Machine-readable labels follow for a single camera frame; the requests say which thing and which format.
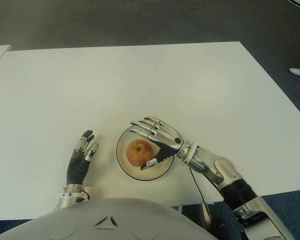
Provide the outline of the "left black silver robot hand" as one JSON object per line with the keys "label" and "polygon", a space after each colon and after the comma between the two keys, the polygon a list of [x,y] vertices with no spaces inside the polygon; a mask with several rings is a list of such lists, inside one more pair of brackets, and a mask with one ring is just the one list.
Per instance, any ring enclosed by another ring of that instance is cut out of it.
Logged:
{"label": "left black silver robot hand", "polygon": [[83,184],[98,149],[98,144],[91,144],[94,137],[93,130],[87,130],[76,143],[67,168],[66,185]]}

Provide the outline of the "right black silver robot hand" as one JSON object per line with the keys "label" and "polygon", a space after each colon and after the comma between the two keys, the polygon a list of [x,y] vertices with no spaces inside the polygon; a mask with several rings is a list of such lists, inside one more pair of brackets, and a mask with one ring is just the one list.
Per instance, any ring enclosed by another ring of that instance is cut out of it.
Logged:
{"label": "right black silver robot hand", "polygon": [[158,153],[141,165],[142,171],[176,155],[184,144],[182,135],[176,129],[156,117],[147,116],[141,120],[132,120],[130,124],[130,132],[144,137],[159,147]]}

